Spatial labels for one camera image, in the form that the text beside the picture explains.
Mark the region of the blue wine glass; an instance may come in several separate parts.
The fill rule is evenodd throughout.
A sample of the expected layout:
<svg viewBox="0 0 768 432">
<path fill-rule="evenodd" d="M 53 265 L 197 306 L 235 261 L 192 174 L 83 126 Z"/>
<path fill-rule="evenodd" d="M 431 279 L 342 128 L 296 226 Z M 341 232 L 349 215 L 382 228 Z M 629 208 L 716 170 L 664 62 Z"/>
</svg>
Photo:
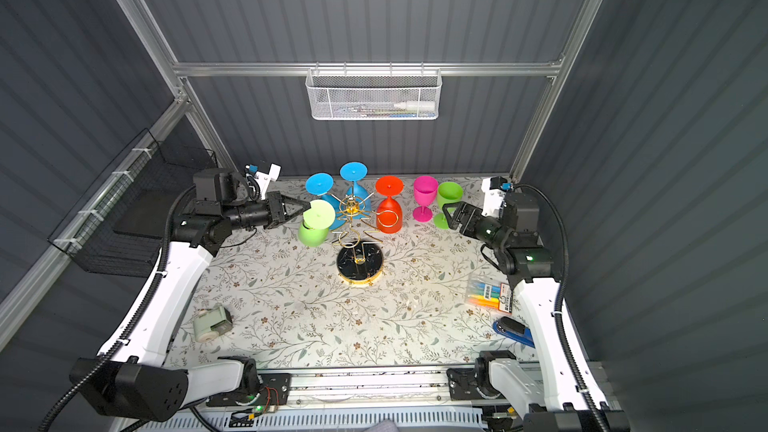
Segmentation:
<svg viewBox="0 0 768 432">
<path fill-rule="evenodd" d="M 367 176 L 367 173 L 367 166 L 356 161 L 347 162 L 340 168 L 341 177 L 351 183 L 346 195 L 354 197 L 360 204 L 360 209 L 369 212 L 371 210 L 369 193 L 359 183 Z"/>
<path fill-rule="evenodd" d="M 307 179 L 305 183 L 305 188 L 309 194 L 324 200 L 334 209 L 335 219 L 332 225 L 329 227 L 330 231 L 335 231 L 343 225 L 342 215 L 340 212 L 340 200 L 331 193 L 333 185 L 333 177 L 325 172 L 318 172 L 313 174 Z"/>
</svg>

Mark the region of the magenta wine glass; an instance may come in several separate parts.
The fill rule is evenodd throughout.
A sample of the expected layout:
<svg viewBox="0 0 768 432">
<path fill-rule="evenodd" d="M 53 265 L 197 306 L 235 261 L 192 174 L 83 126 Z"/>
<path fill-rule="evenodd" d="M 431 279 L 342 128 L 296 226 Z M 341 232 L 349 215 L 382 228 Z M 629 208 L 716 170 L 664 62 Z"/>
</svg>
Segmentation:
<svg viewBox="0 0 768 432">
<path fill-rule="evenodd" d="M 418 207 L 413 211 L 413 218 L 417 222 L 424 223 L 432 219 L 431 204 L 436 199 L 438 186 L 437 179 L 432 176 L 420 176 L 414 181 L 414 200 Z"/>
</svg>

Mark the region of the green wine glass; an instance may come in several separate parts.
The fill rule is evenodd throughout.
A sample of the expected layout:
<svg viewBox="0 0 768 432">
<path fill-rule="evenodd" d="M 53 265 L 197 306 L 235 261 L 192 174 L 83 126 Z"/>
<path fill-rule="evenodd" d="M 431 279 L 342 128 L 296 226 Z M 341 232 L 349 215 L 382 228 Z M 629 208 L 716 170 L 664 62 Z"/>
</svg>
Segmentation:
<svg viewBox="0 0 768 432">
<path fill-rule="evenodd" d="M 446 204 L 461 202 L 463 198 L 463 188 L 460 184 L 453 181 L 443 182 L 437 189 L 438 213 L 434 216 L 433 223 L 438 229 L 447 230 L 449 228 L 447 218 L 443 212 Z"/>
<path fill-rule="evenodd" d="M 302 213 L 299 241 L 307 247 L 318 247 L 326 240 L 335 219 L 335 209 L 330 203 L 322 199 L 312 200 L 310 208 Z"/>
</svg>

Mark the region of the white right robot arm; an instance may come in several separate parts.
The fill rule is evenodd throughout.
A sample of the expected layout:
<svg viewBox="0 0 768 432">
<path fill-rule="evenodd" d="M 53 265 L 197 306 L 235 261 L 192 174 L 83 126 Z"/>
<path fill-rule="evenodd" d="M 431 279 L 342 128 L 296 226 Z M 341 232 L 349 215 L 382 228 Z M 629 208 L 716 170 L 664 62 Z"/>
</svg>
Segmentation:
<svg viewBox="0 0 768 432">
<path fill-rule="evenodd" d="M 493 251 L 489 262 L 518 296 L 543 377 L 542 387 L 534 389 L 525 385 L 516 360 L 493 358 L 477 383 L 503 395 L 521 415 L 525 431 L 627 431 L 626 414 L 609 407 L 578 346 L 565 303 L 569 253 L 562 253 L 561 270 L 554 272 L 551 254 L 539 245 L 535 226 L 524 224 L 529 217 L 519 207 L 521 200 L 530 201 L 533 210 L 550 201 L 532 185 L 513 184 L 500 218 L 485 216 L 466 202 L 443 207 L 451 229 Z"/>
</svg>

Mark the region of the red wine glass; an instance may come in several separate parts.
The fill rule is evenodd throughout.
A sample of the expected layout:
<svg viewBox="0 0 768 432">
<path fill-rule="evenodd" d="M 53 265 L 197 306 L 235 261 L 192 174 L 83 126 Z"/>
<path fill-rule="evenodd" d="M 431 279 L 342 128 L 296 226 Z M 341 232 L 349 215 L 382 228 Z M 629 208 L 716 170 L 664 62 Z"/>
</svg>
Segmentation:
<svg viewBox="0 0 768 432">
<path fill-rule="evenodd" d="M 403 212 L 395 197 L 404 189 L 402 180 L 395 176 L 384 176 L 377 180 L 375 188 L 383 197 L 376 211 L 377 229 L 386 234 L 399 232 L 403 224 Z"/>
</svg>

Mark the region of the gold wine glass rack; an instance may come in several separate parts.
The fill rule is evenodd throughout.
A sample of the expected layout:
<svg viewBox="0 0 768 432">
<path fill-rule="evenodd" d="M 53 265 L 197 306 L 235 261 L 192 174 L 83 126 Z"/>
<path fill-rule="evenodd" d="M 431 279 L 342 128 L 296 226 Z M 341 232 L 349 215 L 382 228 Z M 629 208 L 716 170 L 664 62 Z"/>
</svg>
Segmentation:
<svg viewBox="0 0 768 432">
<path fill-rule="evenodd" d="M 384 267 L 382 231 L 376 224 L 380 213 L 365 208 L 370 197 L 371 194 L 360 197 L 351 187 L 350 192 L 339 200 L 338 215 L 342 227 L 332 242 L 339 248 L 336 269 L 340 278 L 354 287 L 371 286 Z"/>
</svg>

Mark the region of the pack of coloured markers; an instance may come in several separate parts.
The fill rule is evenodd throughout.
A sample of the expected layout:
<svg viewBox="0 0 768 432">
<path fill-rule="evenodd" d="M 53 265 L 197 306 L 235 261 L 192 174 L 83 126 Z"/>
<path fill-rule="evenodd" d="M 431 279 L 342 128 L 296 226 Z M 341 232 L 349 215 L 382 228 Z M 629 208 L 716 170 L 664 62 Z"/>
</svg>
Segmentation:
<svg viewBox="0 0 768 432">
<path fill-rule="evenodd" d="M 514 310 L 513 292 L 508 283 L 470 280 L 466 298 L 471 305 L 491 308 L 500 313 L 512 314 Z"/>
</svg>

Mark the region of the floral table mat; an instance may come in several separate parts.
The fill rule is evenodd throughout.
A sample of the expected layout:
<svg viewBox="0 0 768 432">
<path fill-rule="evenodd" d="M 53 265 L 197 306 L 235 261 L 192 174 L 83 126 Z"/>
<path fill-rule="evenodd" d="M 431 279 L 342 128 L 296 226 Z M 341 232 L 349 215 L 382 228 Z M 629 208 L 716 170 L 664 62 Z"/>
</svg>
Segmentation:
<svg viewBox="0 0 768 432">
<path fill-rule="evenodd" d="M 354 287 L 337 272 L 337 246 L 309 248 L 297 230 L 289 223 L 227 240 L 196 287 L 168 367 L 230 355 L 263 369 L 456 364 L 505 349 L 535 359 L 532 348 L 494 332 L 493 310 L 467 302 L 470 280 L 498 280 L 476 241 L 407 218 L 382 236 L 381 276 Z M 194 318 L 218 305 L 233 329 L 197 342 Z"/>
</svg>

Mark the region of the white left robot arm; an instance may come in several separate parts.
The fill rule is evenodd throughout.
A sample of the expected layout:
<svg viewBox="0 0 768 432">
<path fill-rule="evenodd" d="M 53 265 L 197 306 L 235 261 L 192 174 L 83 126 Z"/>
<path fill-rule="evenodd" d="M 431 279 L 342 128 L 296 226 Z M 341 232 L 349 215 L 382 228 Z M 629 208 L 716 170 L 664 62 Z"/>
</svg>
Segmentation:
<svg viewBox="0 0 768 432">
<path fill-rule="evenodd" d="M 195 288 L 236 230 L 265 230 L 302 215 L 309 202 L 268 189 L 270 177 L 233 169 L 196 173 L 172 202 L 159 255 L 126 316 L 92 358 L 70 372 L 60 411 L 82 396 L 100 415 L 163 422 L 215 395 L 255 399 L 263 389 L 254 360 L 225 356 L 190 369 L 169 369 L 166 357 Z"/>
</svg>

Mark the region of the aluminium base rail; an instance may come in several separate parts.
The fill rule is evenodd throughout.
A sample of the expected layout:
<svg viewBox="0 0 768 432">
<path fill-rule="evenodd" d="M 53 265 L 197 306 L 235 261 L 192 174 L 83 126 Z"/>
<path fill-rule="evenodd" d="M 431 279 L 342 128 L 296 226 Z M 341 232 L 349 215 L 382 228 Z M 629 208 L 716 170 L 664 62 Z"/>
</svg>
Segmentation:
<svg viewBox="0 0 768 432">
<path fill-rule="evenodd" d="M 198 406 L 148 431 L 365 431 L 390 421 L 400 431 L 519 431 L 502 396 L 474 389 L 468 364 L 289 369 L 278 405 Z"/>
</svg>

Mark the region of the white tube in basket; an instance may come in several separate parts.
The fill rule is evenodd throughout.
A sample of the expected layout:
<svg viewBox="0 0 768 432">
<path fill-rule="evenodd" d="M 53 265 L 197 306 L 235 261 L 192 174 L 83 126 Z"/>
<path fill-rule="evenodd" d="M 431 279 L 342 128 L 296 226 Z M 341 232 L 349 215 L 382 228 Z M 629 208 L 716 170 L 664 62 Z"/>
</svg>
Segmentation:
<svg viewBox="0 0 768 432">
<path fill-rule="evenodd" d="M 397 110 L 405 110 L 418 114 L 431 114 L 436 111 L 437 105 L 435 101 L 405 101 L 398 102 L 393 105 Z"/>
</svg>

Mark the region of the blue stapler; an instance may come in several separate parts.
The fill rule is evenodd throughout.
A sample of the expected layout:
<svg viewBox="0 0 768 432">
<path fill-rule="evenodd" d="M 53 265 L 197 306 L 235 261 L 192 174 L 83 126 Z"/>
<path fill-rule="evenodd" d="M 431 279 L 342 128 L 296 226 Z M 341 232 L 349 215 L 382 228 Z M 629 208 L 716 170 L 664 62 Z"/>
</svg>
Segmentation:
<svg viewBox="0 0 768 432">
<path fill-rule="evenodd" d="M 510 340 L 520 343 L 526 347 L 534 348 L 534 340 L 531 330 L 523 323 L 511 318 L 501 317 L 492 324 L 493 330 Z"/>
</svg>

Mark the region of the white tape dispenser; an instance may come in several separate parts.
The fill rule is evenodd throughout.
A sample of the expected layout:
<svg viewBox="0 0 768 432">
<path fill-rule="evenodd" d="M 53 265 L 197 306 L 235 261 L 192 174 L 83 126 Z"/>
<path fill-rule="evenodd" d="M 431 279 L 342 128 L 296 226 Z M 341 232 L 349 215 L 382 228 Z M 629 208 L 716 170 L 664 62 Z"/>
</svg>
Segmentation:
<svg viewBox="0 0 768 432">
<path fill-rule="evenodd" d="M 200 343 L 214 340 L 232 329 L 232 316 L 223 305 L 203 310 L 193 320 L 194 338 Z"/>
</svg>

